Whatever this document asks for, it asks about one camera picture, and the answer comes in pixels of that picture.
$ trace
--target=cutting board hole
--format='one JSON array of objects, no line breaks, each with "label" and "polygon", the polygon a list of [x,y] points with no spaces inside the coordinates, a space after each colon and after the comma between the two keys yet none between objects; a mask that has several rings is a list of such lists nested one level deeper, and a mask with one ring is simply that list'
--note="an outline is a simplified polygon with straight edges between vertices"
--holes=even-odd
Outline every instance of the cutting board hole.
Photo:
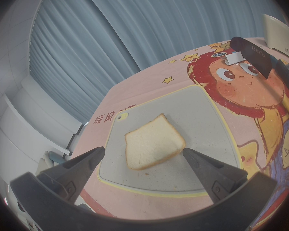
[{"label": "cutting board hole", "polygon": [[118,115],[117,120],[118,120],[118,121],[122,121],[122,120],[126,119],[127,116],[128,116],[128,113],[125,112],[125,113],[123,113],[123,114]]}]

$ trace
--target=cartoon eye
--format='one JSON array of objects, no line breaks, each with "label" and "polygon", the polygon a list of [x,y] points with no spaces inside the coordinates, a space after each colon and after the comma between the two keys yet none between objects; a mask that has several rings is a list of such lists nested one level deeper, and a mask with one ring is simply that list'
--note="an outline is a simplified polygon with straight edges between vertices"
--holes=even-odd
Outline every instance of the cartoon eye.
[{"label": "cartoon eye", "polygon": [[259,74],[259,71],[254,66],[252,66],[250,64],[240,63],[240,66],[249,75],[257,76]]},{"label": "cartoon eye", "polygon": [[226,80],[226,81],[232,81],[235,79],[234,73],[225,68],[217,69],[216,73],[221,79]]}]

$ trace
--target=table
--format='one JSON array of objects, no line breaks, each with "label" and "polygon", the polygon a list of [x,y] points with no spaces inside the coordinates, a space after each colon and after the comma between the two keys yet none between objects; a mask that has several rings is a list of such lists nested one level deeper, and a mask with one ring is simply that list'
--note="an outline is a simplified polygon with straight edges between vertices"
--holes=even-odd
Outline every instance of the table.
[{"label": "table", "polygon": [[[289,57],[269,49],[263,38],[247,40],[289,63]],[[171,57],[112,87],[86,126],[72,157],[105,146],[120,111],[190,85],[201,85],[225,119],[248,177],[262,171],[279,183],[268,207],[255,222],[255,226],[262,224],[289,192],[289,91],[274,70],[264,80],[248,64],[227,66],[223,57],[233,52],[229,42]],[[96,213],[128,219],[170,218],[212,204],[208,195],[155,197],[109,186],[98,179],[97,169],[81,197]]]}]

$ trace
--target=black knife blade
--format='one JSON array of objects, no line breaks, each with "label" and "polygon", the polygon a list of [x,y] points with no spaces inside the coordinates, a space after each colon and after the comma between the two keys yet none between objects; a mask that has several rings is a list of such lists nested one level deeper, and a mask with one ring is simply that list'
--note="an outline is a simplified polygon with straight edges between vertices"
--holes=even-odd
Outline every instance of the black knife blade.
[{"label": "black knife blade", "polygon": [[230,47],[236,52],[241,52],[242,56],[250,62],[266,79],[272,70],[270,54],[257,45],[241,37],[234,37],[230,41]]}]

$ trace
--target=cartoon character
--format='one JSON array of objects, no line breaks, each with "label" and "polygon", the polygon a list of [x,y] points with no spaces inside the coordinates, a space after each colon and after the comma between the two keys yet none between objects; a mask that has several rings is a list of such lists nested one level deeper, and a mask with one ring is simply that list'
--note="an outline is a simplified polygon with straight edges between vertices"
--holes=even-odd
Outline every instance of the cartoon character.
[{"label": "cartoon character", "polygon": [[[233,50],[220,51],[221,44],[209,46],[215,47],[218,53],[208,52],[196,62],[191,60],[187,73],[215,102],[234,114],[254,119],[262,138],[258,143],[263,143],[266,167],[260,168],[257,164],[255,141],[238,146],[243,167],[248,178],[262,171],[276,179],[279,190],[270,201],[271,205],[276,201],[281,203],[281,196],[289,189],[289,90],[274,70],[265,79],[248,61],[229,66],[226,58],[219,56],[231,54]],[[265,209],[260,218],[270,216],[272,211]]]}]

